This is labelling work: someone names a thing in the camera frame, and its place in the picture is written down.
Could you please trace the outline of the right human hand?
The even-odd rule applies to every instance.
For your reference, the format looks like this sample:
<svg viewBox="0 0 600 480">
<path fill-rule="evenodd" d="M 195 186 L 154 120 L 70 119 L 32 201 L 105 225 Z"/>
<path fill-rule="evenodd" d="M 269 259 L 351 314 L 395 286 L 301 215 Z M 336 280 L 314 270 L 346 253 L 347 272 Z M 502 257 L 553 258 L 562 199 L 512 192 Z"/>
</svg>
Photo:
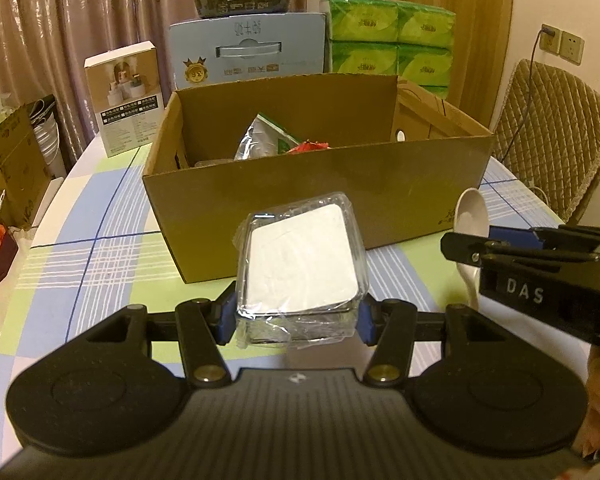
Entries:
<svg viewBox="0 0 600 480">
<path fill-rule="evenodd" d="M 592 346 L 588 356 L 588 410 L 573 448 L 581 456 L 600 450 L 600 347 Z"/>
</svg>

